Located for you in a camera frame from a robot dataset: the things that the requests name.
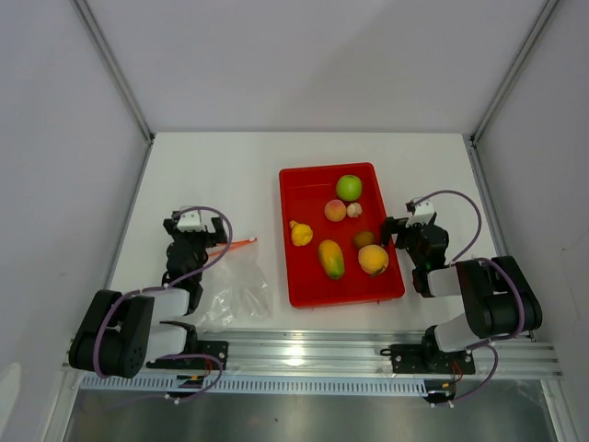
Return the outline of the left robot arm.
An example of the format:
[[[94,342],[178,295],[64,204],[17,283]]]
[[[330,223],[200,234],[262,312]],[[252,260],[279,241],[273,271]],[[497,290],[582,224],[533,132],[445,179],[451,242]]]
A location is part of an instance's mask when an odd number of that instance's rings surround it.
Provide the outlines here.
[[[68,350],[68,364],[101,378],[133,378],[143,367],[216,370],[225,365],[195,327],[184,322],[202,300],[202,276],[229,251],[233,229],[204,207],[174,212],[163,222],[171,238],[158,286],[131,292],[101,289],[93,297]]]

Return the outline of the brown kiwi fruit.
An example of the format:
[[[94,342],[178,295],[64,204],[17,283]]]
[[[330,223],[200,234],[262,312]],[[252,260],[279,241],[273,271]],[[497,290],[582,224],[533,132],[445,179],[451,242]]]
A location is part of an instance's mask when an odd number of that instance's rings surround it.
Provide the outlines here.
[[[377,237],[374,232],[365,230],[355,234],[352,238],[354,247],[360,250],[369,245],[375,245],[377,243]]]

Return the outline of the orange fruit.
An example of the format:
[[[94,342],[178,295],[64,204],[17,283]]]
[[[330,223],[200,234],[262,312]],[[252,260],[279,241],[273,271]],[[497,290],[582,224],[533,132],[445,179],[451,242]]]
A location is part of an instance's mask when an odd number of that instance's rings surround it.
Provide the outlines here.
[[[387,269],[389,257],[384,248],[370,244],[358,251],[358,262],[365,273],[376,276]]]

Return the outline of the yellow green mango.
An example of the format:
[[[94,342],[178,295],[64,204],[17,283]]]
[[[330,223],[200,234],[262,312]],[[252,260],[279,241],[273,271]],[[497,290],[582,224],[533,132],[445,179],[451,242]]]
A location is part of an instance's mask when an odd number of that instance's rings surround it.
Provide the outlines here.
[[[318,246],[318,259],[326,273],[332,280],[339,280],[345,273],[345,264],[341,247],[331,239],[325,239]]]

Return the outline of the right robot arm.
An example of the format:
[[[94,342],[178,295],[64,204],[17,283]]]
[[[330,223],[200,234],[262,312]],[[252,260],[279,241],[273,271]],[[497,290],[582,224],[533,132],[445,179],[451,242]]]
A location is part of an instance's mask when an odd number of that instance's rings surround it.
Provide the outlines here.
[[[417,293],[424,298],[457,297],[464,308],[454,319],[428,327],[419,343],[382,350],[395,373],[442,374],[457,365],[472,374],[468,351],[542,324],[542,308],[514,257],[447,263],[449,234],[434,219],[412,225],[407,218],[388,217],[381,226],[381,242],[391,240],[414,264],[411,276]]]

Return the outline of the yellow bumpy gourd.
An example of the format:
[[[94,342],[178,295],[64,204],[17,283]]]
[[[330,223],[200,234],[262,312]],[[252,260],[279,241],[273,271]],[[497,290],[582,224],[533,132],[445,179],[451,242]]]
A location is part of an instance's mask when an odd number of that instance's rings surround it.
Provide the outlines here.
[[[289,228],[291,241],[296,247],[304,247],[311,242],[314,233],[309,225],[292,220],[289,222]]]

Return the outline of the clear zip top bag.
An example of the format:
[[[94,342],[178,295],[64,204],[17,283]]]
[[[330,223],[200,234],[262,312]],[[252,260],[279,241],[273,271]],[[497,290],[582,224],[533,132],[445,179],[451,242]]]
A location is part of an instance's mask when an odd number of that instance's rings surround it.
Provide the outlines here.
[[[256,238],[240,240],[203,273],[202,298],[191,314],[199,332],[222,332],[243,321],[258,324],[271,317],[273,292],[258,255]]]

